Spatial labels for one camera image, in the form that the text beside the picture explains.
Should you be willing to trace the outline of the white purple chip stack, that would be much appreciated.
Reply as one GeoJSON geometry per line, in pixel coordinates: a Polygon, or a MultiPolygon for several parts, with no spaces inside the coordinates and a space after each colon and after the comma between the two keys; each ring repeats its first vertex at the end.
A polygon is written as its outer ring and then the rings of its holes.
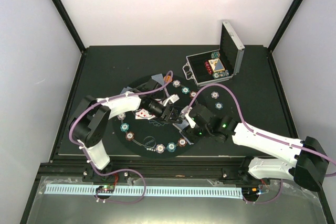
{"type": "Polygon", "coordinates": [[[212,92],[211,93],[211,97],[213,98],[213,99],[218,99],[218,97],[219,97],[219,94],[218,94],[218,92],[212,92]]]}

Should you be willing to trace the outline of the white chip mat top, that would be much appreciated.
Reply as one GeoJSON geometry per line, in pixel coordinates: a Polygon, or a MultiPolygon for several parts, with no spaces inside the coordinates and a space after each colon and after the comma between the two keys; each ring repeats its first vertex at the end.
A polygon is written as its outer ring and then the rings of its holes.
{"type": "Polygon", "coordinates": [[[181,85],[181,83],[180,83],[179,80],[174,80],[174,81],[172,82],[172,85],[173,85],[173,87],[178,88],[178,87],[181,85]]]}

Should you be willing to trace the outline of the teal chip mat bottom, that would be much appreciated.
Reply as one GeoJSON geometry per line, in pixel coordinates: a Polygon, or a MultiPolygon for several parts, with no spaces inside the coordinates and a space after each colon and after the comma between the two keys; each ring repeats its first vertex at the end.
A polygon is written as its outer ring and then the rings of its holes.
{"type": "Polygon", "coordinates": [[[167,145],[166,148],[167,148],[167,150],[169,152],[175,152],[175,150],[176,150],[176,144],[173,143],[173,142],[170,142],[170,143],[168,143],[168,145],[167,145]]]}

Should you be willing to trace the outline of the blue card mat top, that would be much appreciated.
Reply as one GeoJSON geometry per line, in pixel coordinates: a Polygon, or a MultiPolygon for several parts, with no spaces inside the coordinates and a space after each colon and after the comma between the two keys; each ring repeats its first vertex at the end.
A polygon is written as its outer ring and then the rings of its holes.
{"type": "Polygon", "coordinates": [[[152,75],[151,79],[159,83],[161,86],[165,85],[164,76],[161,73],[152,75]]]}

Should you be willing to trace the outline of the brown chip mat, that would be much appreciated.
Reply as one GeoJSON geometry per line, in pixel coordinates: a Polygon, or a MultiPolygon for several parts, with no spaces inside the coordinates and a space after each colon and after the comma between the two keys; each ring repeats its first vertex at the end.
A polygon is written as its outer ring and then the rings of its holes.
{"type": "Polygon", "coordinates": [[[134,133],[133,133],[133,132],[127,132],[127,133],[125,134],[125,139],[126,139],[127,141],[133,141],[133,140],[134,140],[134,133]]]}
{"type": "Polygon", "coordinates": [[[197,94],[197,92],[195,92],[195,91],[191,91],[191,92],[190,92],[190,97],[191,97],[191,98],[194,98],[194,97],[196,96],[196,94],[197,94]]]}
{"type": "Polygon", "coordinates": [[[184,147],[186,144],[187,144],[187,141],[186,141],[185,138],[180,138],[180,139],[178,140],[178,146],[180,146],[180,147],[184,147]]]}

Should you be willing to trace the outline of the brown chip mat bottom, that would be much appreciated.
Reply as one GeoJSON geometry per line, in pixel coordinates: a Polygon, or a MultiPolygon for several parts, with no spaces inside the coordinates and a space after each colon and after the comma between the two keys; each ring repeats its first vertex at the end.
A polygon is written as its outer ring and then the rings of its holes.
{"type": "Polygon", "coordinates": [[[187,141],[186,141],[185,138],[180,138],[180,139],[178,140],[178,146],[180,146],[180,147],[184,147],[186,144],[187,144],[187,141]]]}

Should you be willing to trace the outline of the teal chip mat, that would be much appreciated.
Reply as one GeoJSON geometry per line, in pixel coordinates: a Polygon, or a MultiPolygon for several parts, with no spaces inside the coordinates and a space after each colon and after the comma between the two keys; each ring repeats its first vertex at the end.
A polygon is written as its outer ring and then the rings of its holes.
{"type": "Polygon", "coordinates": [[[127,132],[128,130],[129,130],[129,124],[127,124],[127,123],[122,123],[121,125],[120,125],[120,130],[122,131],[122,132],[127,132]]]}
{"type": "Polygon", "coordinates": [[[173,142],[170,142],[170,143],[168,143],[168,145],[167,145],[166,148],[167,148],[167,150],[169,152],[175,152],[175,150],[176,150],[176,144],[173,143],[173,142]]]}
{"type": "Polygon", "coordinates": [[[183,94],[188,94],[189,92],[190,92],[189,88],[187,88],[187,87],[182,88],[182,93],[183,94]]]}

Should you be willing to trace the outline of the white chip mat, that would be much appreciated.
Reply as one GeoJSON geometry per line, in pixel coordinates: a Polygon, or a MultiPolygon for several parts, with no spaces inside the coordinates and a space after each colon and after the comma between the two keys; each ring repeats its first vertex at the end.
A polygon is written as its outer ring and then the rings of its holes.
{"type": "Polygon", "coordinates": [[[126,117],[125,112],[120,113],[120,114],[117,115],[117,118],[118,118],[118,120],[120,120],[120,121],[123,121],[123,120],[125,119],[125,117],[126,117]]]}
{"type": "Polygon", "coordinates": [[[179,80],[174,80],[174,81],[172,82],[172,85],[173,85],[173,87],[178,88],[178,87],[181,85],[181,83],[180,83],[179,80]]]}
{"type": "Polygon", "coordinates": [[[163,144],[158,144],[155,147],[155,151],[159,154],[162,154],[165,151],[165,146],[163,144]]]}

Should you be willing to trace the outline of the brown chip mat top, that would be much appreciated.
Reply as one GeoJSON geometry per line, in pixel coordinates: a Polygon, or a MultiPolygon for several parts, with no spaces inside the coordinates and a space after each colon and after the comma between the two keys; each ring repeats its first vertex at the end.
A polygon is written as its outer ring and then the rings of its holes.
{"type": "Polygon", "coordinates": [[[197,94],[197,92],[195,92],[195,91],[191,91],[191,92],[190,92],[190,97],[191,97],[191,98],[194,98],[194,97],[196,96],[196,94],[197,94]]]}

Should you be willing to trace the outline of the white chip mat bottom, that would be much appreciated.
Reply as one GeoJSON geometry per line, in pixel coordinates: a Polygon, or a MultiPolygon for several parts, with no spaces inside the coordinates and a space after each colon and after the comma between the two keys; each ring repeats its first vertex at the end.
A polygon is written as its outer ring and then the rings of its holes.
{"type": "Polygon", "coordinates": [[[162,154],[165,151],[165,146],[163,144],[158,144],[155,147],[155,151],[159,154],[162,154]]]}

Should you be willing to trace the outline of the blue playing card deck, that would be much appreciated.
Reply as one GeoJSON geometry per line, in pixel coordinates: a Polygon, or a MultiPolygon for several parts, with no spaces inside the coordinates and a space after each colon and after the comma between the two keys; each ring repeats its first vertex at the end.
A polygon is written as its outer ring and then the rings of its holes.
{"type": "Polygon", "coordinates": [[[173,126],[179,131],[187,130],[190,124],[187,120],[183,120],[181,123],[173,123],[173,126]]]}

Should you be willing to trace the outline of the teal poker chip stack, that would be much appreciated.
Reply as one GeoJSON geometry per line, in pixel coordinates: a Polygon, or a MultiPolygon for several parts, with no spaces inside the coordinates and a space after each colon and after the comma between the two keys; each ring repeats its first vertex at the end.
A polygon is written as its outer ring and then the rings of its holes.
{"type": "Polygon", "coordinates": [[[217,102],[217,103],[215,104],[215,108],[218,109],[218,110],[221,110],[221,109],[223,108],[223,104],[220,103],[220,102],[217,102]]]}

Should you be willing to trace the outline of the single blue playing card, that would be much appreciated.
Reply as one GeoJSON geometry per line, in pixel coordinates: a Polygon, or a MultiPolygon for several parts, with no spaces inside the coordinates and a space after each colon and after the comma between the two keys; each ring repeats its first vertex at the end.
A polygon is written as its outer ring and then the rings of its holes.
{"type": "Polygon", "coordinates": [[[124,93],[130,91],[131,89],[132,89],[131,87],[123,88],[122,91],[120,92],[120,94],[124,94],[124,93]]]}

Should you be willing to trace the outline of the orange big blind button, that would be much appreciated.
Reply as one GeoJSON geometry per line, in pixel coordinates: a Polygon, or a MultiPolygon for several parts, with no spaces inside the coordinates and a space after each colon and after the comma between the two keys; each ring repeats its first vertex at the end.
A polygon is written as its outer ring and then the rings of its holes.
{"type": "Polygon", "coordinates": [[[163,80],[164,80],[164,83],[170,83],[172,82],[173,78],[171,76],[165,76],[163,80]]]}

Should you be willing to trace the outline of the teal chip mat top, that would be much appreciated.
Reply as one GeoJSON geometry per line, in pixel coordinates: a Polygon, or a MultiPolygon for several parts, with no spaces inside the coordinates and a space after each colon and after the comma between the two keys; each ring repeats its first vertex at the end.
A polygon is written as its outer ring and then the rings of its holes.
{"type": "Polygon", "coordinates": [[[189,92],[190,92],[189,88],[187,88],[187,87],[182,88],[182,93],[183,94],[188,94],[189,92]]]}

